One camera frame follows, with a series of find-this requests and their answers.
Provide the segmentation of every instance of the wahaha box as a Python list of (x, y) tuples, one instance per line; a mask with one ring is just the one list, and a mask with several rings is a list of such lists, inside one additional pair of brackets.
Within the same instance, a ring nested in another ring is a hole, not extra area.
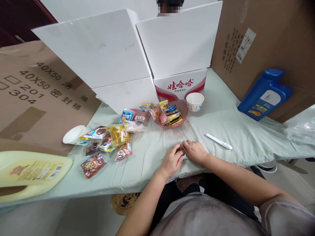
[(161, 101), (186, 99), (193, 92), (203, 94), (207, 69), (199, 69), (181, 74), (155, 78), (154, 84)]

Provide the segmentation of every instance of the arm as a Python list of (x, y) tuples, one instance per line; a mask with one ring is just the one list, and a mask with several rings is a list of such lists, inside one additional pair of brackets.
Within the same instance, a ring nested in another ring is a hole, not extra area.
[(183, 142), (183, 146), (191, 160), (205, 166), (254, 206), (260, 207), (274, 197), (283, 197), (299, 203), (285, 191), (258, 175), (209, 154), (201, 143), (187, 140)]
[(161, 167), (140, 194), (116, 236), (142, 236), (148, 234), (165, 183), (168, 178), (176, 174), (184, 159), (182, 151), (175, 154), (179, 147), (180, 144), (177, 144), (168, 150)]

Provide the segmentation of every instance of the light green tablecloth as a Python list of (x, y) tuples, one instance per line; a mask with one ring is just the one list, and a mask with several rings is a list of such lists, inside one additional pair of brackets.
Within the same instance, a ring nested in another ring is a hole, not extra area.
[[(124, 161), (115, 163), (115, 152), (104, 154), (108, 165), (88, 180), (80, 168), (87, 159), (86, 147), (75, 146), (69, 153), (74, 159), (72, 168), (53, 189), (37, 197), (0, 204), (0, 208), (43, 199), (141, 192), (160, 166), (166, 151), (186, 139), (199, 141), (213, 155), (242, 167), (274, 159), (315, 156), (315, 140), (289, 141), (283, 134), (284, 125), (267, 117), (257, 122), (239, 112), (239, 100), (212, 69), (208, 69), (204, 96), (202, 109), (190, 112), (185, 124), (176, 129), (160, 128), (150, 119), (145, 133), (132, 136), (134, 155)], [(119, 118), (120, 115), (102, 104), (88, 128), (117, 124)], [(204, 132), (229, 143), (233, 150), (214, 143), (203, 135)], [(203, 171), (205, 169), (200, 165), (185, 160), (169, 181)]]

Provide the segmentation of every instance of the plastic bowl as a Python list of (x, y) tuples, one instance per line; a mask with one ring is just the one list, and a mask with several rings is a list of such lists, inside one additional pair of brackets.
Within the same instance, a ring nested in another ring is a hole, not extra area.
[(176, 109), (178, 109), (181, 112), (181, 116), (182, 116), (183, 121), (181, 121), (178, 124), (173, 125), (173, 126), (164, 126), (161, 124), (161, 120), (158, 118), (154, 121), (158, 126), (165, 128), (165, 129), (172, 129), (172, 128), (176, 128), (178, 126), (181, 126), (185, 122), (185, 120), (187, 119), (187, 115), (188, 115), (187, 104), (183, 100), (175, 100), (175, 101), (170, 101), (168, 103), (169, 107), (171, 107), (173, 105), (176, 105)]

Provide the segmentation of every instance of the black hair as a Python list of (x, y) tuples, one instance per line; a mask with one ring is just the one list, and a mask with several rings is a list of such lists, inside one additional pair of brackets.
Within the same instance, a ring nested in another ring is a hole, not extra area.
[(184, 0), (157, 0), (157, 4), (159, 7), (166, 4), (167, 11), (173, 12), (175, 9), (183, 6)]

